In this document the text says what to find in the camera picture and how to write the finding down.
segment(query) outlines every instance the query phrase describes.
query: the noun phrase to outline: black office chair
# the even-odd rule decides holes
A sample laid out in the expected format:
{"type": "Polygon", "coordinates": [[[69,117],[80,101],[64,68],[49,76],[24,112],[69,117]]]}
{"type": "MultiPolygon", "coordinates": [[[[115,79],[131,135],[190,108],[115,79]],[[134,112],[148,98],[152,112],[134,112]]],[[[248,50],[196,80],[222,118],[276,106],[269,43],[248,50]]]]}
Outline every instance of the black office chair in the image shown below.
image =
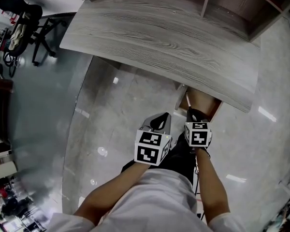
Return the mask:
{"type": "Polygon", "coordinates": [[[19,15],[19,19],[14,26],[14,31],[19,24],[27,25],[24,35],[20,39],[19,45],[12,51],[4,49],[4,60],[7,65],[11,64],[6,60],[7,56],[15,57],[17,61],[17,57],[25,51],[27,45],[33,43],[35,43],[32,57],[32,63],[34,66],[39,65],[39,62],[35,61],[35,58],[40,44],[45,47],[51,57],[55,56],[56,53],[49,48],[47,42],[45,41],[45,36],[60,23],[65,27],[67,25],[65,21],[55,21],[48,18],[43,26],[39,26],[39,20],[41,19],[43,13],[41,6],[36,4],[26,4],[24,0],[0,0],[0,9],[3,11],[11,11],[12,13],[19,15]],[[22,18],[24,13],[30,14],[29,19],[22,18]]]}

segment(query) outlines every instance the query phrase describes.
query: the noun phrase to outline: white cube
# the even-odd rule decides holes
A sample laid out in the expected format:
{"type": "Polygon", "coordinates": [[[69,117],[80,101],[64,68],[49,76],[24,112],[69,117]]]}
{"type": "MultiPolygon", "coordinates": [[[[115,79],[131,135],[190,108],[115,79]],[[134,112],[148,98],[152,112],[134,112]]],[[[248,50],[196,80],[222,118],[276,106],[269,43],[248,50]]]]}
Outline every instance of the white cube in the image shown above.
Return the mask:
{"type": "Polygon", "coordinates": [[[171,135],[138,130],[136,133],[134,161],[159,166],[169,153],[171,135]]]}
{"type": "Polygon", "coordinates": [[[186,122],[185,138],[191,147],[208,147],[211,141],[212,133],[209,129],[209,123],[186,122]]]}

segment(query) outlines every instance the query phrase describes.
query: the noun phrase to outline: open drawer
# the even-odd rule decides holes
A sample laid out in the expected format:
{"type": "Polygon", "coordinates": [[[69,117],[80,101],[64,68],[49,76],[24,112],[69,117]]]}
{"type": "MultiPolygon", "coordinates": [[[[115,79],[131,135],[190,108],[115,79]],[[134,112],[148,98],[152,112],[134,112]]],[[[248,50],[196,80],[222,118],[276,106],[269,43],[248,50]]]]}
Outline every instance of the open drawer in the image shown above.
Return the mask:
{"type": "Polygon", "coordinates": [[[188,93],[191,107],[208,115],[210,121],[213,121],[219,108],[223,104],[221,100],[218,100],[213,96],[210,96],[204,92],[188,87],[186,85],[181,85],[178,88],[178,92],[179,97],[175,105],[174,113],[184,117],[186,117],[187,110],[189,108],[186,99],[186,92],[188,93]]]}

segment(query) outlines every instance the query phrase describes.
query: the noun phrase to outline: gray floor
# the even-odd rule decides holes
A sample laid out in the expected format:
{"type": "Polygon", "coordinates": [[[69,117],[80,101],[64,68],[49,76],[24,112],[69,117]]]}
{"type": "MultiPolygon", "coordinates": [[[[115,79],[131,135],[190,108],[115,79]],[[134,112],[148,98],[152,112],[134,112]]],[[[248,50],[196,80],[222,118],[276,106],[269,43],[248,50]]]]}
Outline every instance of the gray floor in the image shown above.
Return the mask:
{"type": "MultiPolygon", "coordinates": [[[[120,173],[133,158],[135,132],[145,117],[173,112],[173,81],[94,58],[72,119],[63,178],[63,210],[120,173]],[[98,147],[107,155],[98,153],[98,147]]],[[[184,124],[173,116],[171,134],[184,124]]],[[[213,122],[209,148],[232,212],[257,232],[289,199],[278,183],[290,173],[290,29],[279,20],[261,37],[259,78],[252,109],[223,104],[213,122]],[[262,110],[272,116],[265,116],[262,110]],[[242,178],[239,183],[227,175],[242,178]]]]}
{"type": "MultiPolygon", "coordinates": [[[[49,57],[41,46],[36,59],[41,65],[34,67],[34,45],[20,57],[9,111],[9,136],[19,176],[36,205],[48,216],[62,210],[62,171],[69,127],[92,59],[91,55],[59,49],[64,31],[60,25],[46,37],[51,48],[57,48],[56,58],[49,57]]],[[[4,76],[8,78],[6,67],[4,76]]]]}

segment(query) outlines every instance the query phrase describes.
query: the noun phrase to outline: person's right arm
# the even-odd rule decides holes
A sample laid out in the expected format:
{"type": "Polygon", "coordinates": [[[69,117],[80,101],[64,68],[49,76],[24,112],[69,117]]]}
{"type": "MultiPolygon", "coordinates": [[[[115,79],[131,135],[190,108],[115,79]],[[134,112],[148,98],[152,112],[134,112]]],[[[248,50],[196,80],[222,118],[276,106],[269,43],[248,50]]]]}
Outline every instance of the person's right arm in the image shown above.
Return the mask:
{"type": "Polygon", "coordinates": [[[228,197],[208,154],[202,149],[196,149],[195,154],[199,168],[200,195],[206,222],[209,224],[215,217],[230,212],[228,197]]]}

